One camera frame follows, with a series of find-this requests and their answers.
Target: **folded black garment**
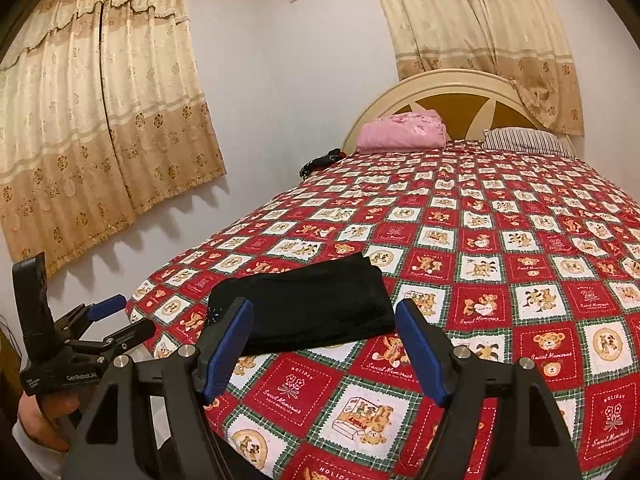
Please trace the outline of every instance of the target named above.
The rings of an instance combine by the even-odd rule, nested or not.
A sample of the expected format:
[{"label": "folded black garment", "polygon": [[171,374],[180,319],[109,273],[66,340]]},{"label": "folded black garment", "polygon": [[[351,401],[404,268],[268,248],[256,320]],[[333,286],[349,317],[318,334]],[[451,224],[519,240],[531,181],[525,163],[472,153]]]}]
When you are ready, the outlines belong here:
[{"label": "folded black garment", "polygon": [[349,343],[396,326],[382,272],[362,253],[280,274],[224,280],[209,296],[207,326],[235,298],[254,304],[254,329],[242,355]]},{"label": "folded black garment", "polygon": [[340,148],[335,148],[326,155],[319,156],[306,163],[300,170],[300,178],[306,180],[315,170],[324,170],[324,168],[328,168],[339,160],[343,160],[346,156],[346,153],[342,152]]}]

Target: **black cable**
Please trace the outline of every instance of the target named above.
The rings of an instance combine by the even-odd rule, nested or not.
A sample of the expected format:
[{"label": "black cable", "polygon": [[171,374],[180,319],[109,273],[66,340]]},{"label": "black cable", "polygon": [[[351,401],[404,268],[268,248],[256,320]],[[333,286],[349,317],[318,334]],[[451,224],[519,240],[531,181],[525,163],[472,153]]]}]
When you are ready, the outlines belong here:
[{"label": "black cable", "polygon": [[104,2],[100,3],[100,23],[98,24],[98,70],[100,72],[100,95],[102,97],[102,106],[104,107],[104,119],[107,122],[107,131],[109,132],[109,138],[111,139],[111,145],[113,146],[113,153],[116,152],[116,145],[113,142],[113,131],[109,124],[109,112],[107,111],[107,99],[105,97],[105,85],[104,73],[102,71],[102,17],[104,14]]},{"label": "black cable", "polygon": [[9,328],[9,324],[4,316],[0,314],[0,326],[4,327],[4,334],[7,336],[9,343],[14,348],[15,352],[18,354],[20,361],[22,361],[22,351],[20,350],[20,346],[18,345],[18,341],[14,336],[14,333],[11,332]]}]

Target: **beige curtain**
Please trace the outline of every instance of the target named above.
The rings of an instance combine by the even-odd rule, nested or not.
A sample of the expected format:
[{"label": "beige curtain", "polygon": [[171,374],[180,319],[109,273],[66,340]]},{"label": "beige curtain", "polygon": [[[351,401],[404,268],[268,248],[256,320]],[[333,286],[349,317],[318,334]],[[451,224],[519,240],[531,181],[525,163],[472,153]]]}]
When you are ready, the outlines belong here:
[{"label": "beige curtain", "polygon": [[380,0],[400,79],[472,68],[509,79],[549,130],[583,135],[574,60],[551,0]]},{"label": "beige curtain", "polygon": [[0,72],[0,210],[14,261],[53,273],[135,214],[100,88],[99,6],[48,32]]},{"label": "beige curtain", "polygon": [[52,274],[225,173],[188,23],[184,0],[40,2],[0,64],[0,220],[14,261],[45,251]]},{"label": "beige curtain", "polygon": [[184,0],[119,3],[106,1],[102,14],[104,97],[120,170],[134,210],[143,213],[225,167]]}]

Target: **sleeve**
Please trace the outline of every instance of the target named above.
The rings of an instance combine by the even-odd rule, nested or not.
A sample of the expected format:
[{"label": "sleeve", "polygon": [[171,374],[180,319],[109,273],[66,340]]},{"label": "sleeve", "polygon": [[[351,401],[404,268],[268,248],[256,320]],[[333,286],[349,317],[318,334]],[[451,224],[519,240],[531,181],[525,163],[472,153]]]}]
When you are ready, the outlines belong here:
[{"label": "sleeve", "polygon": [[60,480],[66,453],[60,453],[36,444],[24,431],[20,419],[15,423],[12,434],[31,465],[44,480]]}]

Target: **bedspread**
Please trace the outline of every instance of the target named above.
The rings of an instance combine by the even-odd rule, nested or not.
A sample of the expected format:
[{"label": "bedspread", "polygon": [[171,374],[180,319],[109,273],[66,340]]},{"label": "bedspread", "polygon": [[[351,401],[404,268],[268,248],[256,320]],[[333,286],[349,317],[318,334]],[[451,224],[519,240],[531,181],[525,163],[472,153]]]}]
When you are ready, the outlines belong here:
[{"label": "bedspread", "polygon": [[[127,311],[158,325],[148,348],[166,357],[197,340],[221,280],[355,251],[394,304],[412,298],[455,345],[530,356],[585,477],[612,469],[640,427],[640,208],[578,160],[474,142],[352,156],[174,258]],[[241,358],[206,410],[247,460],[287,480],[410,478],[442,414],[396,334]],[[482,475],[494,415],[488,400],[468,478]]]}]

